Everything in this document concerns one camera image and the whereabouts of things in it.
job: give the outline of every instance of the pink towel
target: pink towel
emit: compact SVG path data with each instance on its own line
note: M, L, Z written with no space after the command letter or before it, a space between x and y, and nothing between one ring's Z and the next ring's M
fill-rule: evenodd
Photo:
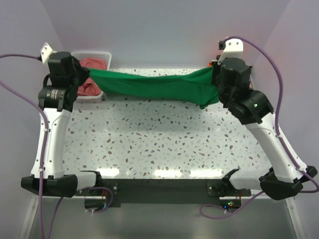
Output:
M98 58L84 58L80 61L81 66L87 68L95 68L100 70L106 70L107 64L104 60ZM98 96L101 93L101 89L95 84L95 82L88 78L83 86L78 89L78 96Z

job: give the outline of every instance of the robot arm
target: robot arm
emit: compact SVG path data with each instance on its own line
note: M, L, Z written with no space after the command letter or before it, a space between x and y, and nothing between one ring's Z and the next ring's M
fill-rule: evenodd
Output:
M249 87L251 67L240 59L243 52L242 41L221 41L219 46L224 51L218 61L212 62L212 84L218 87L219 99L224 108L254 135L272 165L271 169L260 171L234 169L222 179L222 190L263 190L275 200L295 196L302 190L302 183L308 181L301 171L314 177L317 170L313 166L307 166L297 156L283 133L280 137L300 165L299 169L296 169L280 144L275 132L273 107L262 92ZM78 60L69 52L54 52L47 44L44 45L41 56L42 62L47 64L50 70L38 96L39 106L49 121L43 167L43 195L72 197L78 190L103 184L102 177L97 171L64 175L62 163L64 138L73 103L77 98L78 87L89 77L89 70L81 67ZM41 118L39 146L31 176L21 180L22 188L35 194L38 194L39 189L39 158L43 137L44 123Z
M223 54L212 63L212 84L219 89L219 99L242 125L254 135L267 155L272 168L261 171L233 170L227 175L230 186L240 189L263 190L275 200L295 196L308 179L301 172L311 177L317 174L312 166L307 166L295 153L281 132L275 132L275 114L267 97L260 91L250 88L251 67L240 59L243 43L238 39L220 41ZM291 162L282 147L279 137L286 143L299 169Z
M43 81L39 106L43 109L49 123L47 146L43 166L43 195L72 197L84 188L98 186L101 175L96 171L82 171L78 174L64 175L63 148L68 122L77 98L78 87L89 77L89 70L81 67L69 52L54 52L46 43L41 51L42 62L47 64L50 74ZM41 128L36 160L29 177L21 180L22 188L38 194L39 164L44 138L44 121Z

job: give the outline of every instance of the speckled white table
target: speckled white table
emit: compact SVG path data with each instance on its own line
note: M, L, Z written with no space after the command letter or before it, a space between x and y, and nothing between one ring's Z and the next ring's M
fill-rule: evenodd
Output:
M114 69L145 76L196 69ZM252 134L222 104L106 96L74 105L64 148L67 174L104 178L222 178L234 168L271 165Z

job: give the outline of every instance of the white bracket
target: white bracket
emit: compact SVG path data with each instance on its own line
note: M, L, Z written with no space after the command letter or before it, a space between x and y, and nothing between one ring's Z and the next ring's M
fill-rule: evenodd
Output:
M221 53L219 59L218 59L218 64L220 65L225 58L240 58L243 54L244 51L244 44L241 40L239 39L230 39L225 42L225 49Z
M56 51L53 51L52 47L46 42L41 49L41 58L44 65L48 65L48 59L53 53L56 53Z

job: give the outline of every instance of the green cloth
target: green cloth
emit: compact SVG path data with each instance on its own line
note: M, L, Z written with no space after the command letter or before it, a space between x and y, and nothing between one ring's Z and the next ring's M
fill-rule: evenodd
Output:
M201 108L219 101L218 89L211 84L212 67L188 75L146 77L90 69L90 77L105 93L144 98L189 101Z

